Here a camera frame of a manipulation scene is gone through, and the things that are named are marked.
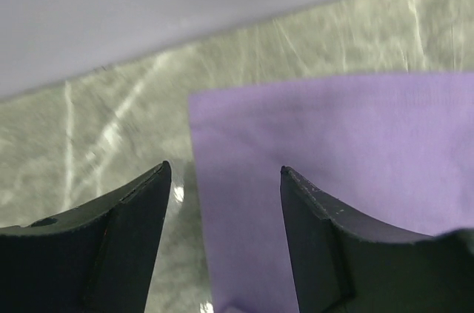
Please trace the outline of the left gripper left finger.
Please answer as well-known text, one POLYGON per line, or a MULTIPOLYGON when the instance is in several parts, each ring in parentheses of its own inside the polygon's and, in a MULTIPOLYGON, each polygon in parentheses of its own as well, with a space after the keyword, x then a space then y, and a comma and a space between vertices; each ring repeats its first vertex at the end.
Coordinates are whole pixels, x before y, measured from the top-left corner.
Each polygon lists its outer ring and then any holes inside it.
POLYGON ((163 162, 29 226, 1 230, 3 312, 142 312, 170 198, 163 162))

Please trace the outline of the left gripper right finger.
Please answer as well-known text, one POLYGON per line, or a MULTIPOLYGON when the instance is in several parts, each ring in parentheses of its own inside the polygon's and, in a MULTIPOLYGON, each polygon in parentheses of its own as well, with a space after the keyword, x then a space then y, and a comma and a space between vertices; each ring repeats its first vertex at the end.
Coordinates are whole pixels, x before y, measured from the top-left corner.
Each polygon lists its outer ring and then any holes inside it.
POLYGON ((471 312, 473 232, 429 236, 347 205, 281 169, 281 205, 301 312, 471 312))

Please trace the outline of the purple t shirt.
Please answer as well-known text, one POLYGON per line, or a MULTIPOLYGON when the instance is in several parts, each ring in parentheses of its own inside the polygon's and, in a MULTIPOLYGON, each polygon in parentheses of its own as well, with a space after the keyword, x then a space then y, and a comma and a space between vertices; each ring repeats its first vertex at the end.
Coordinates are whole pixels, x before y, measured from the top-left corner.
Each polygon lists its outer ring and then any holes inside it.
POLYGON ((288 166, 389 225, 473 232, 473 74, 337 75, 189 99, 216 312, 301 312, 281 205, 288 166))

